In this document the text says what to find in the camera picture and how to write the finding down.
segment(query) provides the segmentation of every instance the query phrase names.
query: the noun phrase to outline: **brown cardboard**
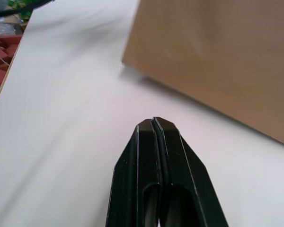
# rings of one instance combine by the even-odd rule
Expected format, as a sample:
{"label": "brown cardboard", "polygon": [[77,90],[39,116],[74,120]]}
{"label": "brown cardboard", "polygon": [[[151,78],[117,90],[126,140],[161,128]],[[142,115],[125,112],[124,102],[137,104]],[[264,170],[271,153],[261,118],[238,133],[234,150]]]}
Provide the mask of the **brown cardboard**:
{"label": "brown cardboard", "polygon": [[123,61],[284,143],[284,0],[141,0]]}

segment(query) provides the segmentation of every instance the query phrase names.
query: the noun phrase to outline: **black cable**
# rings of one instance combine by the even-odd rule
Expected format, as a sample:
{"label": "black cable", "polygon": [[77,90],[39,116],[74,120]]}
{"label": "black cable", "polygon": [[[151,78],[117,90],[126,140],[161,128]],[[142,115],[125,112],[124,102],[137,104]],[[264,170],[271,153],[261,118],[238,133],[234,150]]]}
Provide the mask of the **black cable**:
{"label": "black cable", "polygon": [[54,0],[40,0],[37,2],[33,2],[27,6],[24,6],[20,9],[8,9],[8,10],[3,10],[0,11],[0,17],[8,17],[14,14],[18,14],[18,13],[23,13],[23,12],[29,12],[32,11],[40,6],[45,5],[46,3],[50,2],[50,1],[54,1]]}

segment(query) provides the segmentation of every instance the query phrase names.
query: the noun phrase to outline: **cardboard box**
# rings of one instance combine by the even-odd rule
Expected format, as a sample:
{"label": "cardboard box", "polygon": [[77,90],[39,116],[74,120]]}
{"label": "cardboard box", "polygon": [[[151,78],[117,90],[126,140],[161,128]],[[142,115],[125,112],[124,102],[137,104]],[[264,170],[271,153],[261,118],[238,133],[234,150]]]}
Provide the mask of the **cardboard box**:
{"label": "cardboard box", "polygon": [[284,0],[141,0],[123,62],[284,143]]}

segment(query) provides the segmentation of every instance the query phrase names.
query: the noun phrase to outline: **white surface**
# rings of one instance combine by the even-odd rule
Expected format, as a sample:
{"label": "white surface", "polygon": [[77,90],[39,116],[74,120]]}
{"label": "white surface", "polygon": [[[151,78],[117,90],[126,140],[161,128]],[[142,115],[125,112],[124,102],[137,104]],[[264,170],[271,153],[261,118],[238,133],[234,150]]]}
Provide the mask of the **white surface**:
{"label": "white surface", "polygon": [[125,69],[136,0],[37,10],[0,95],[0,227],[103,227],[135,125],[176,124],[230,227],[284,227],[284,145]]}

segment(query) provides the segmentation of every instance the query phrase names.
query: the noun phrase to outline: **green plant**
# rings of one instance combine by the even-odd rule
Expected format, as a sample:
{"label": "green plant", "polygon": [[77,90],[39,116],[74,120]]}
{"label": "green plant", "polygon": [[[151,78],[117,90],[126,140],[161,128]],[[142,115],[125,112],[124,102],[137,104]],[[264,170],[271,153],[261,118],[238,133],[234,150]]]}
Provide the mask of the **green plant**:
{"label": "green plant", "polygon": [[[38,0],[9,0],[8,6],[12,7],[13,9],[19,9],[36,1]],[[19,17],[24,21],[28,21],[31,15],[32,12],[30,11],[30,12],[21,13]]]}

